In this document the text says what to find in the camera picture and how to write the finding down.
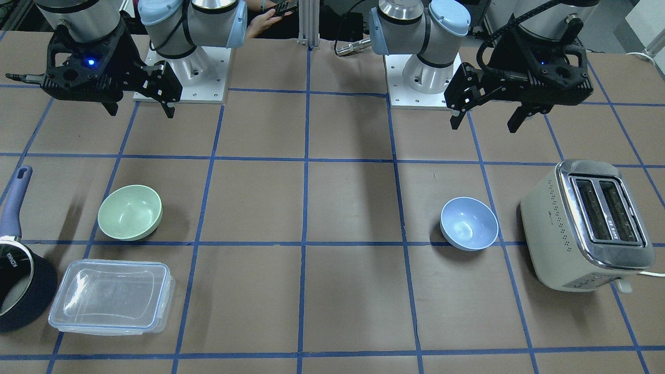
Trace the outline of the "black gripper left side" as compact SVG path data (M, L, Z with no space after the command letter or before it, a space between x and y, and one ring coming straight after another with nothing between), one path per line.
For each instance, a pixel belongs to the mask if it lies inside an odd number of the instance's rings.
M484 41L475 62L463 62L444 97L452 109L450 125L458 130L466 111L490 100L520 102L507 122L511 134L551 105L578 105L593 93L588 59L575 41L583 21L564 21L554 40L511 23Z

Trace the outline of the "person hand holding phone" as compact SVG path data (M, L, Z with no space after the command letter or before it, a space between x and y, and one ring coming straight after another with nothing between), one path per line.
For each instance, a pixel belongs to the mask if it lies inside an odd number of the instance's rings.
M245 39L257 38L261 33L271 28L271 26L280 22L282 18L282 16L276 15L275 9L269 9L263 14L256 16L248 24Z

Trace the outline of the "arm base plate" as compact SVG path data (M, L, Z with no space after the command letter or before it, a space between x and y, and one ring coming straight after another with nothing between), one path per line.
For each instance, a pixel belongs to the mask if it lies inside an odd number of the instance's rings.
M182 85L180 102L223 104L228 92L230 62L234 49L195 47L184 55L162 56L148 50L143 60L147 65L166 61Z
M461 65L459 53L447 67L429 66L417 55L387 55L384 65L393 107L450 110L444 91Z

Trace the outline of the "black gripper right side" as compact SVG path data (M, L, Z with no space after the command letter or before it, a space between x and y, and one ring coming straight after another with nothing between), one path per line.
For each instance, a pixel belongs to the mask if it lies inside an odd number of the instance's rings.
M124 92L135 91L161 104L172 119L183 90L168 62L147 65L142 61L124 21L106 36L88 42L74 40L73 32L61 23L48 43L44 73L5 76L38 85L57 100L100 103L110 116L117 115Z

